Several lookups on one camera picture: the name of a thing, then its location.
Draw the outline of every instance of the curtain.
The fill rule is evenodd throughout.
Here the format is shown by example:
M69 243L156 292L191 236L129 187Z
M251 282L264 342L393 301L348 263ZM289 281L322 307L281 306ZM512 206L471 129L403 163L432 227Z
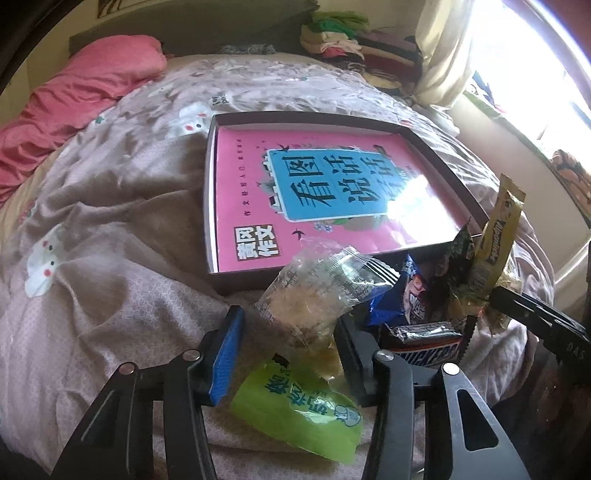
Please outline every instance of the curtain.
M423 52L423 76L414 92L421 105L451 107L474 75L472 33L478 2L427 0L415 35Z

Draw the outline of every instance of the blue gripper pad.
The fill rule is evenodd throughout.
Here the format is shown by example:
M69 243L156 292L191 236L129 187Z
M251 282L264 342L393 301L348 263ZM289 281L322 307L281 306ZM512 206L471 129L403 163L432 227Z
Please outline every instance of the blue gripper pad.
M232 306L228 311L228 316L232 316L230 326L213 363L212 386L209 389L209 400L213 406L220 403L220 400L228 393L242 339L244 324L242 309Z

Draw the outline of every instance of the pink book cover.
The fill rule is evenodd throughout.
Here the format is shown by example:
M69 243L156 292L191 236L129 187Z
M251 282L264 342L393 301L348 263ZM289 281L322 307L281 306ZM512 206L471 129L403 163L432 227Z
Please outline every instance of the pink book cover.
M304 237L364 254L451 241L468 218L425 161L397 134L220 127L218 271L282 267Z

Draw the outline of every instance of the pink pillow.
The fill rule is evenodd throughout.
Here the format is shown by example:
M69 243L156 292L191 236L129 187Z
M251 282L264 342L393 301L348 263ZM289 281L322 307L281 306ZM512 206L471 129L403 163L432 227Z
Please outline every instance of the pink pillow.
M52 151L165 68L160 42L147 35L101 38L74 55L0 129L0 206Z

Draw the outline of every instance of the metal screw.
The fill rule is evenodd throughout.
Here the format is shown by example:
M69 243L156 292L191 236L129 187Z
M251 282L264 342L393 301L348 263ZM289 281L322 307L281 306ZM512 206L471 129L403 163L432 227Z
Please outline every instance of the metal screw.
M183 352L183 360L187 362L194 362L195 360L199 360L201 354L197 350L187 350Z
M378 350L375 352L375 357L382 362L394 360L394 354L390 350Z
M119 367L119 373L121 375L129 375L132 374L135 370L135 365L134 364L130 364L130 363L126 363L123 364Z
M460 373L460 367L456 364L444 364L443 371L448 375L457 375Z

